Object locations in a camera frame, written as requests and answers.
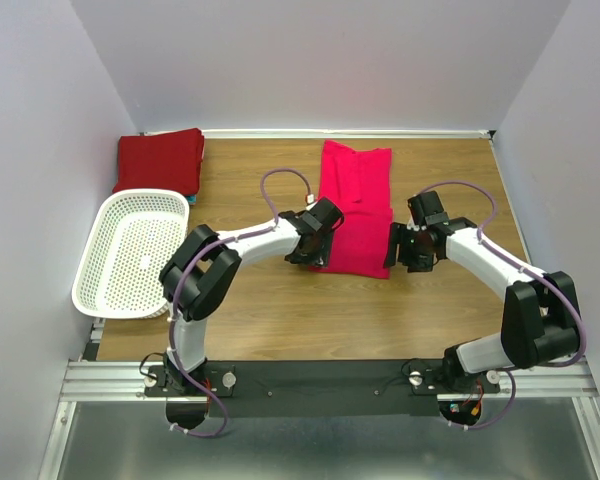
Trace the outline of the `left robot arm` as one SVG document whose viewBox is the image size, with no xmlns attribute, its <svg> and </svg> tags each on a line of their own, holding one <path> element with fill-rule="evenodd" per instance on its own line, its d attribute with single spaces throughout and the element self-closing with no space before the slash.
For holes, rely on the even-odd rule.
<svg viewBox="0 0 600 480">
<path fill-rule="evenodd" d="M 344 214 L 322 198 L 298 212 L 275 213 L 268 222 L 233 231 L 196 227 L 159 274 L 169 307 L 165 374 L 186 392 L 204 384 L 207 322 L 243 267 L 272 257 L 292 265 L 328 265 L 333 236 Z"/>
</svg>

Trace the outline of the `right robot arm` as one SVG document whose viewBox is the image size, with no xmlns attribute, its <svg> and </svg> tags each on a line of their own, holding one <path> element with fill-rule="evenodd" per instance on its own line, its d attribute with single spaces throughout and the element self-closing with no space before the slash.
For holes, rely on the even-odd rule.
<svg viewBox="0 0 600 480">
<path fill-rule="evenodd" d="M 450 217 L 432 189 L 407 204 L 411 219 L 392 223 L 385 267 L 402 264 L 410 273 L 424 273 L 449 260 L 503 302 L 500 331 L 447 348 L 436 372 L 438 383 L 456 390 L 489 371 L 563 368 L 584 356 L 587 339 L 569 275 L 534 267 L 493 243 L 483 226 Z"/>
</svg>

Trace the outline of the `pink red t shirt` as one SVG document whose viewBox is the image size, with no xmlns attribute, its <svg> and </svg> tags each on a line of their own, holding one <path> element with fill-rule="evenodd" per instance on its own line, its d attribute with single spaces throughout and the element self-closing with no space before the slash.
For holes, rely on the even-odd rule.
<svg viewBox="0 0 600 480">
<path fill-rule="evenodd" d="M 319 196 L 342 211 L 344 222 L 334 233 L 327 265 L 313 272 L 390 277 L 384 261 L 393 222 L 391 161 L 389 148 L 358 151 L 332 140 L 324 143 Z"/>
</svg>

